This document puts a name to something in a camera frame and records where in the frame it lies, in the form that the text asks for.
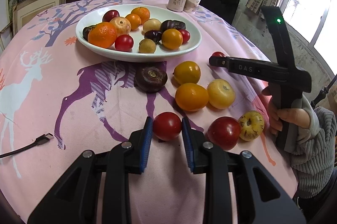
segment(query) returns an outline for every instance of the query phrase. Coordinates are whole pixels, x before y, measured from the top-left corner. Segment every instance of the red fruit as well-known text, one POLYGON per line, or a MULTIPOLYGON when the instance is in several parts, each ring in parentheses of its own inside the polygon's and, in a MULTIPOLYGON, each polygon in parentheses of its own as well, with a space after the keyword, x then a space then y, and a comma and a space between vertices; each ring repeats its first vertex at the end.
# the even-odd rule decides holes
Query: red fruit
POLYGON ((110 22, 113 18, 119 17, 119 13, 117 10, 109 10, 104 14, 102 21, 110 22))
POLYGON ((211 142, 223 150, 234 148, 241 132, 239 122, 229 116, 219 117, 208 128, 207 136, 211 142))
POLYGON ((190 33, 185 29, 181 29, 178 31, 181 33, 181 35, 183 35, 183 44, 187 43, 188 40, 191 38, 190 33))
POLYGON ((134 46, 134 39, 127 34, 120 35, 115 41, 115 48, 118 51, 129 52, 134 46))
POLYGON ((181 120, 175 113, 164 112, 156 116, 152 129, 159 139, 169 141, 179 136, 181 120))
POLYGON ((217 52, 214 52, 212 54, 212 56, 214 56, 214 57, 225 57, 225 54, 222 53, 222 52, 217 51, 217 52))

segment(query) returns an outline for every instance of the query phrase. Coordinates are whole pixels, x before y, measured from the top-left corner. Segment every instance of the metal screw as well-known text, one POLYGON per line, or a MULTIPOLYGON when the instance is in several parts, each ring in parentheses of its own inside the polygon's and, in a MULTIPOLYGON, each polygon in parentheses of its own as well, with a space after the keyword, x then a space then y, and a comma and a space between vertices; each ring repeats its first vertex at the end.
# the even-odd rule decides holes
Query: metal screw
POLYGON ((245 150, 245 151, 242 152, 242 156, 244 158, 251 158, 252 157, 252 153, 250 151, 245 150))
POLYGON ((85 158, 90 158, 92 156, 92 151, 86 150, 83 152, 82 156, 85 158))
POLYGON ((209 141, 206 141, 203 143, 203 146, 206 148, 206 149, 211 149, 213 148, 213 143, 209 142, 209 141))
POLYGON ((129 148, 131 148, 131 146, 132 146, 132 143, 129 142, 129 141, 125 141, 125 142, 122 143, 122 147, 124 149, 129 149, 129 148))

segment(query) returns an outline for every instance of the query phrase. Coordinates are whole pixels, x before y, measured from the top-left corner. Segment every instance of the white deer silhouette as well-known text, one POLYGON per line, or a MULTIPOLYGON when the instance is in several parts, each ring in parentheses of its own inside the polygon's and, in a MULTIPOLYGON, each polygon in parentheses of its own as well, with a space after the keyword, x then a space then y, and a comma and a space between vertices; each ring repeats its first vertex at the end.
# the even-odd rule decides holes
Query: white deer silhouette
MULTIPOLYGON (((33 55, 30 56, 30 61, 28 64, 25 64, 23 57, 28 52, 23 52, 20 55, 20 63, 26 68, 26 75, 23 77, 20 83, 12 83, 10 85, 5 85, 2 90, 0 90, 0 113, 5 116, 5 122, 1 131, 0 139, 0 155, 2 154, 2 140, 5 134, 7 126, 9 127, 9 141, 11 144, 11 151, 14 150, 14 113, 21 107, 22 102, 27 97, 30 88, 32 86, 33 79, 38 81, 42 80, 41 73, 41 64, 47 64, 52 59, 49 59, 51 55, 47 55, 47 51, 41 57, 42 48, 39 51, 36 51, 33 55)), ((16 171, 18 178, 21 178, 21 175, 17 169, 15 158, 13 158, 13 166, 16 171)))

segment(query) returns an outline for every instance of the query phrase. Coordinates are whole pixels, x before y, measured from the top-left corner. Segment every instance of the gray wall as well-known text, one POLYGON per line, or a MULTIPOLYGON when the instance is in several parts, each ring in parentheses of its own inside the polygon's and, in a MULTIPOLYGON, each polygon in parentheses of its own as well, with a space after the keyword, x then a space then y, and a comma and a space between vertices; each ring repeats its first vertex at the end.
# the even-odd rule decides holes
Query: gray wall
MULTIPOLYGON (((233 26, 254 43, 271 61, 276 61, 272 37, 264 21, 246 7, 240 6, 236 12, 233 26)), ((318 59, 309 51, 305 44, 308 42, 291 26, 287 25, 292 42, 295 63, 307 70, 312 78, 312 91, 305 93, 309 101, 313 100, 319 91, 329 84, 330 76, 318 59)))

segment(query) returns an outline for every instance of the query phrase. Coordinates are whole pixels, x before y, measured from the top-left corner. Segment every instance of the white paper cup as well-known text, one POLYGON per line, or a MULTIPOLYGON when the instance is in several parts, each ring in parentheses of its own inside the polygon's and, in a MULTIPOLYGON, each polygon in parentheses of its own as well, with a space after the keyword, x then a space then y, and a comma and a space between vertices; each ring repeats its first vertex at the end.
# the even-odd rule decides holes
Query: white paper cup
POLYGON ((186 0, 184 11, 187 13, 194 13, 198 8, 201 0, 186 0))

